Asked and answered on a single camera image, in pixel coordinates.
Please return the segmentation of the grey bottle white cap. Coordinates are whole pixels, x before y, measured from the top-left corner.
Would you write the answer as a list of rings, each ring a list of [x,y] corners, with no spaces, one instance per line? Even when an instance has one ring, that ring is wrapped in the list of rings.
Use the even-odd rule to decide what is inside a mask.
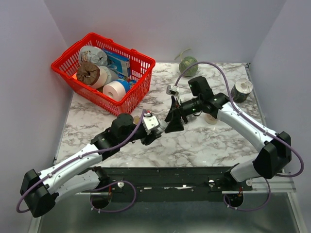
[[[168,126],[168,123],[166,121],[160,120],[159,127],[157,128],[157,132],[159,134],[162,134],[163,132],[165,132],[167,126]]]

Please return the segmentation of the clear bottle of yellow pills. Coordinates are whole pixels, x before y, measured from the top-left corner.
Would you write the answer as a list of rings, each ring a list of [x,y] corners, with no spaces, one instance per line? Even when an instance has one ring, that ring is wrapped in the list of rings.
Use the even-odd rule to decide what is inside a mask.
[[[133,123],[134,123],[135,125],[141,124],[141,117],[140,117],[140,116],[134,116],[134,118],[133,118]]]

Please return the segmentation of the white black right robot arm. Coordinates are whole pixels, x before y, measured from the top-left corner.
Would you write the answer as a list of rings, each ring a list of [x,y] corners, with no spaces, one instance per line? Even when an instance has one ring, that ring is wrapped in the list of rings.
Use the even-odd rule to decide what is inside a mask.
[[[223,181],[227,189],[235,190],[241,182],[252,178],[270,179],[291,161],[291,151],[286,146],[291,143],[291,138],[286,132],[276,133],[258,122],[249,123],[244,119],[245,113],[233,105],[228,96],[213,94],[202,76],[191,79],[188,84],[194,97],[186,102],[179,100],[176,85],[167,87],[172,104],[165,119],[168,123],[166,133],[184,130],[188,116],[204,112],[231,126],[258,151],[255,159],[236,164],[225,172]]]

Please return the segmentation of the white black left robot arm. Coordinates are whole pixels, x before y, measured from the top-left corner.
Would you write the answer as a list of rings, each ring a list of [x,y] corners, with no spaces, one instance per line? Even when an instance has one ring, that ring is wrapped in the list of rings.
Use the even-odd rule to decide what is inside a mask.
[[[149,145],[165,131],[167,123],[152,113],[143,111],[134,124],[134,118],[128,113],[117,116],[102,133],[96,135],[89,144],[73,156],[50,168],[36,172],[34,169],[24,175],[20,188],[21,199],[16,211],[23,213],[20,204],[25,202],[33,217],[49,212],[56,199],[63,194],[61,186],[88,169],[120,151],[129,142],[140,140]]]

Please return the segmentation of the cream lotion pump bottle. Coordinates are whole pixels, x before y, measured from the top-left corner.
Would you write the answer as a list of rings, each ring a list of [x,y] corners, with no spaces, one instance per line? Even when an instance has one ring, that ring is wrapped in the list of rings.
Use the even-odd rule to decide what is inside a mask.
[[[204,116],[204,120],[206,123],[210,124],[210,125],[215,125],[217,123],[217,119],[214,118],[212,115],[210,114],[205,114]]]

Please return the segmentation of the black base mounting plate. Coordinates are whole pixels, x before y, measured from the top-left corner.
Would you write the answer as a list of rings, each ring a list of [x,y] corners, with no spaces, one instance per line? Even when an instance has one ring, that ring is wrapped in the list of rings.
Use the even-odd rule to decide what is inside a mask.
[[[223,193],[251,191],[246,182],[226,180],[229,167],[100,167],[90,169],[102,191],[96,201],[222,201]]]

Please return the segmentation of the green netted melon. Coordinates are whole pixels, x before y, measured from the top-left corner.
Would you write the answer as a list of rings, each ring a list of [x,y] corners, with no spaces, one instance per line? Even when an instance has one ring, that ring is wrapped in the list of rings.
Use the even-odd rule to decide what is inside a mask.
[[[180,52],[174,60],[177,60],[178,58],[180,58],[180,63],[179,63],[179,71],[180,73],[183,73],[185,70],[187,70],[184,73],[185,77],[192,77],[194,76],[197,71],[198,71],[198,65],[192,66],[193,64],[197,63],[198,61],[196,60],[196,58],[194,58],[193,56],[186,56],[186,57],[182,57],[183,53],[187,52],[191,50],[191,48],[188,48],[182,52]]]

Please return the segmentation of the white toilet roll blue wrap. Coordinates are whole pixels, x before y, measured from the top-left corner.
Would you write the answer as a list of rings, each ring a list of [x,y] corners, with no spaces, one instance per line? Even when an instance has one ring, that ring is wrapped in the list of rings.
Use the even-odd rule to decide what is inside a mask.
[[[115,101],[121,101],[130,89],[129,82],[123,79],[117,79],[103,87],[103,94]]]

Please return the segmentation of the red plastic shopping basket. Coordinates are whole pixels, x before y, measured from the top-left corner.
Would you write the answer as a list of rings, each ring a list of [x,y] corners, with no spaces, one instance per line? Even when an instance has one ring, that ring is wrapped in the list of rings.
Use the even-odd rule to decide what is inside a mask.
[[[80,66],[78,62],[78,53],[82,46],[86,45],[97,46],[130,59],[131,72],[129,78],[137,82],[121,101],[117,102],[72,77]],[[58,73],[75,93],[117,116],[120,113],[132,113],[149,92],[152,70],[155,64],[156,62],[154,59],[135,49],[128,49],[115,43],[112,39],[99,34],[88,33],[85,37],[63,52],[63,54],[51,64],[51,69]]]

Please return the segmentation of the blue white cardboard box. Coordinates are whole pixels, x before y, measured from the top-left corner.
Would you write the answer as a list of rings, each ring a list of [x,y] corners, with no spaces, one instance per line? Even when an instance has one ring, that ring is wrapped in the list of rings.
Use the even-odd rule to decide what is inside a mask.
[[[131,75],[130,59],[128,57],[124,57],[105,49],[103,49],[103,51],[107,55],[108,68],[125,77],[129,77]]]

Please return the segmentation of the brown wrapped toilet roll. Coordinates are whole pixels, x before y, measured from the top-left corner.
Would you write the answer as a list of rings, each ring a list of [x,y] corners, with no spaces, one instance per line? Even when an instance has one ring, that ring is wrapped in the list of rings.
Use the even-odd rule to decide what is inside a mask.
[[[76,79],[94,89],[103,87],[108,79],[106,67],[83,62],[77,70]]]

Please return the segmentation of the grey wrapped toilet roll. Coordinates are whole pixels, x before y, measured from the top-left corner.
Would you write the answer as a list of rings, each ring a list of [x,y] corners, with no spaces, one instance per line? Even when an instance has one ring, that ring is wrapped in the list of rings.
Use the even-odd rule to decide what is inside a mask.
[[[83,62],[91,62],[97,66],[107,66],[108,57],[107,54],[95,46],[83,46],[78,54],[78,62],[82,64]]]

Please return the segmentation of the aluminium rail frame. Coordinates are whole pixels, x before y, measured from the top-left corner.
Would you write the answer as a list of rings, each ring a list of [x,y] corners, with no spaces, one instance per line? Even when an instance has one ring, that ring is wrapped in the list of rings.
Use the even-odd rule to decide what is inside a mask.
[[[292,181],[249,182],[239,210],[222,201],[138,202],[121,213],[98,213],[88,193],[76,194],[31,221],[31,233],[297,233]]]

